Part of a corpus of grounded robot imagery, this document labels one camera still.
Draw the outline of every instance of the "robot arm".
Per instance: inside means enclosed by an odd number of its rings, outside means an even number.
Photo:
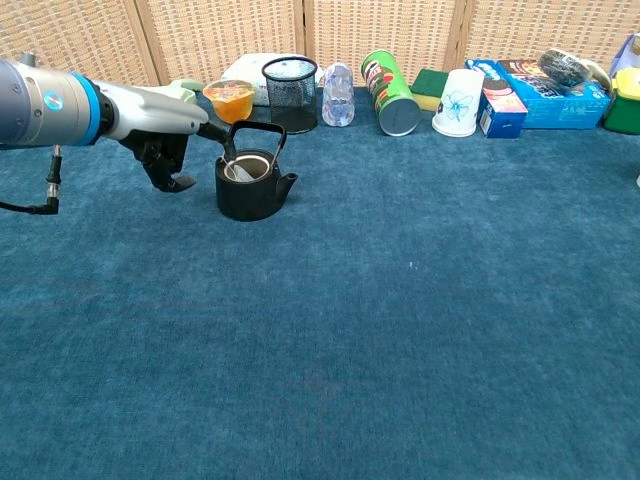
[[[28,54],[22,63],[0,60],[0,105],[0,144],[86,146],[110,138],[130,149],[152,184],[165,192],[195,183],[191,177],[172,177],[182,169],[190,135],[214,140],[223,145],[226,158],[235,156],[231,137],[197,105],[78,73],[36,68]]]

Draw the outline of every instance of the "green sponge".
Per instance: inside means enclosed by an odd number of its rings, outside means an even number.
[[[438,108],[447,78],[449,78],[447,72],[428,70],[426,68],[420,70],[415,82],[413,82],[413,86],[410,88],[422,110],[433,112]]]

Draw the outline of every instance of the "pringles can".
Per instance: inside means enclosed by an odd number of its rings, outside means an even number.
[[[360,73],[373,96],[382,131],[394,137],[411,133],[420,123],[422,112],[393,55],[386,50],[371,52],[362,62]]]

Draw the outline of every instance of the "kettle spout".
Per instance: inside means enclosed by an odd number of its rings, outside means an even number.
[[[289,190],[291,190],[291,186],[298,179],[298,175],[295,173],[287,173],[283,177],[278,179],[278,183],[276,185],[276,201],[278,203],[284,203],[287,199],[287,195],[289,195]]]

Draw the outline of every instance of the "wicker panel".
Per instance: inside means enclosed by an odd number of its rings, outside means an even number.
[[[443,68],[453,0],[306,0],[310,55],[322,66],[347,63],[363,85],[360,64],[372,50],[396,58],[411,84],[421,68]]]
[[[133,34],[130,0],[5,0],[0,8],[0,57],[33,51],[38,66],[74,70],[96,80],[155,84],[148,52]]]
[[[640,0],[476,0],[467,57],[538,58],[549,47],[609,70],[629,33],[640,30]]]
[[[146,0],[168,79],[215,80],[240,55],[296,49],[293,0]]]

